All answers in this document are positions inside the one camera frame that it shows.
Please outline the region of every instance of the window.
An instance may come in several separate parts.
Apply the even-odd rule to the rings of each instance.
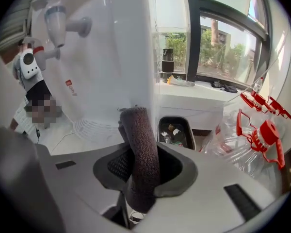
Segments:
[[[185,71],[185,60],[186,60],[186,33],[173,32],[173,33],[162,33],[160,39],[160,45],[162,48],[173,49],[174,56],[174,72]]]
[[[265,13],[262,0],[250,0],[248,17],[265,29]]]
[[[251,85],[256,74],[256,37],[209,17],[200,17],[200,24],[197,73]]]
[[[269,63],[267,1],[188,0],[188,5],[186,80],[223,80],[239,89],[251,86]]]

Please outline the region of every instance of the gray shirt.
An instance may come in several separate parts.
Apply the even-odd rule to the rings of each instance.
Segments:
[[[26,92],[28,92],[36,83],[44,79],[42,77],[41,70],[39,70],[39,72],[36,75],[26,80],[20,69],[20,56],[21,56],[21,53],[16,55],[13,60],[13,75],[15,78],[16,77],[18,78],[19,83],[23,86]]]

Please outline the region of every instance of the person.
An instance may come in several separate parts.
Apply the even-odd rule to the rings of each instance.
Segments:
[[[22,53],[28,48],[28,45],[23,43],[22,40],[18,43],[18,54],[13,59],[13,76],[19,80],[20,84],[26,90],[26,98],[28,104],[25,107],[26,112],[32,113],[33,123],[44,123],[44,127],[47,128],[49,123],[46,124],[44,121],[44,112],[50,110],[52,107],[51,93],[45,84],[41,70],[31,77],[25,79],[20,65],[20,57]]]

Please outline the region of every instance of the trash can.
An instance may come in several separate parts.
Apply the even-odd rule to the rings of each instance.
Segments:
[[[159,123],[159,141],[195,150],[195,140],[187,119],[181,116],[164,116]]]

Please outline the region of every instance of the gray cloth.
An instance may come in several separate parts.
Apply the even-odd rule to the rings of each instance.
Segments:
[[[147,213],[155,202],[154,188],[160,185],[159,156],[151,123],[144,107],[123,111],[120,120],[119,131],[135,155],[125,197],[132,209]]]
[[[13,75],[14,77],[18,77],[18,80],[20,84],[23,86],[23,88],[27,91],[29,91],[36,83],[43,80],[42,73],[39,71],[36,75],[31,77],[30,79],[25,79],[23,73],[20,69],[20,56],[21,53],[15,56],[13,60]]]

